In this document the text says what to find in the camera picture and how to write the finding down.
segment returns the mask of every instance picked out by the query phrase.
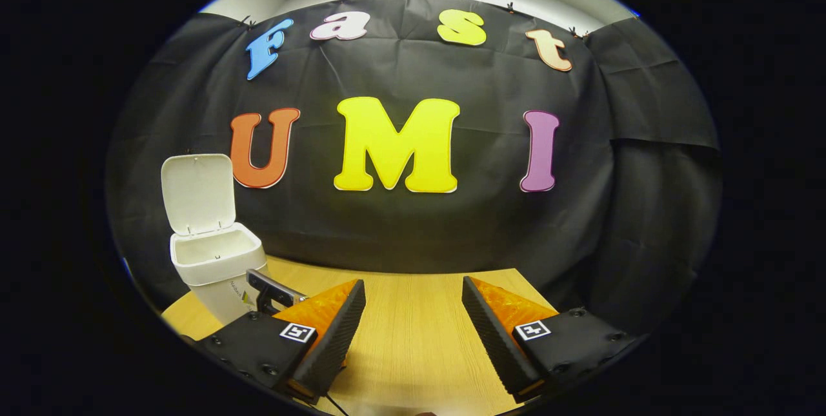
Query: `open lid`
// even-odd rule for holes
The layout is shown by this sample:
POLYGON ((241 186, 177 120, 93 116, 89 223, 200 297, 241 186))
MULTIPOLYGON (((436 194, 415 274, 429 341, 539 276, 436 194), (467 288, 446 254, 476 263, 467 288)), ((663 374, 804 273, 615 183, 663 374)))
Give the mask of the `open lid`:
POLYGON ((227 155, 169 157, 160 168, 163 206, 173 231, 206 233, 236 221, 232 161, 227 155))

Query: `purple letter i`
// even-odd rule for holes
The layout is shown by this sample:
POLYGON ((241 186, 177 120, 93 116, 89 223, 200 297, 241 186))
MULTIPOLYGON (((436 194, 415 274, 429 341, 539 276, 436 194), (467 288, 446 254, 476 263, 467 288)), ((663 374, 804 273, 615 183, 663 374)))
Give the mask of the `purple letter i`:
POLYGON ((554 187, 551 160, 554 156, 554 132, 559 119, 546 111, 526 111, 523 119, 530 128, 528 174, 519 182, 522 192, 545 192, 554 187))

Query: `wooden table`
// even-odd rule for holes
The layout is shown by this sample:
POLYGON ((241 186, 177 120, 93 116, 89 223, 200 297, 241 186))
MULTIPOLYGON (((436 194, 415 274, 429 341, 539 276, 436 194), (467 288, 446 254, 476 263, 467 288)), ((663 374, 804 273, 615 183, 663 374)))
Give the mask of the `wooden table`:
MULTIPOLYGON (((271 278, 305 295, 364 280, 367 305, 350 345, 347 367, 330 396, 351 416, 487 416, 520 404, 505 392, 462 305, 465 274, 357 272, 268 257, 271 278)), ((516 269, 467 273, 550 306, 516 269)), ((187 293, 163 312, 178 333, 195 340, 221 328, 187 293)), ((321 398, 316 407, 341 414, 321 398)))

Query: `black cloth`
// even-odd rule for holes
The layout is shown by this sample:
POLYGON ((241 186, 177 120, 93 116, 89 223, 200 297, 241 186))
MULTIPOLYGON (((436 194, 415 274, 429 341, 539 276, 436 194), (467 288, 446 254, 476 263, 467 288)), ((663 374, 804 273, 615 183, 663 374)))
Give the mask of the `black cloth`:
POLYGON ((558 308, 584 305, 631 333, 657 324, 685 293, 720 206, 717 138, 693 78, 638 19, 574 37, 566 29, 467 0, 345 0, 293 10, 247 30, 198 14, 136 81, 107 161, 112 230, 157 307, 186 292, 169 254, 160 167, 171 155, 230 154, 230 122, 258 113, 251 161, 269 158, 276 108, 298 108, 285 175, 269 189, 236 182, 236 221, 266 253, 346 269, 404 273, 514 267, 558 308), (472 11, 481 46, 447 43, 439 13, 472 11), (309 37, 324 17, 371 15, 360 39, 309 37), (247 80, 248 43, 286 17, 279 56, 247 80), (532 29, 565 43, 569 72, 539 58, 532 29), (341 172, 346 98, 381 101, 401 129, 422 99, 454 101, 454 193, 368 192, 333 186, 341 172), (523 114, 548 111, 555 187, 525 193, 523 114))

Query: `letter m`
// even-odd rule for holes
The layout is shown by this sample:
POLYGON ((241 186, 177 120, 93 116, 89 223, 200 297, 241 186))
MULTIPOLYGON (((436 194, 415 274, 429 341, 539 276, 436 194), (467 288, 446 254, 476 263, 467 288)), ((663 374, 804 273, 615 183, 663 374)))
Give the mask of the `letter m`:
POLYGON ((450 172, 450 133, 459 105, 445 99, 424 99, 407 119, 401 132, 390 122, 378 99, 354 97, 339 103, 345 117, 345 158, 341 174, 333 180, 339 190, 369 190, 367 154, 384 188, 396 187, 407 161, 413 172, 405 179, 411 192, 449 193, 457 180, 450 172))

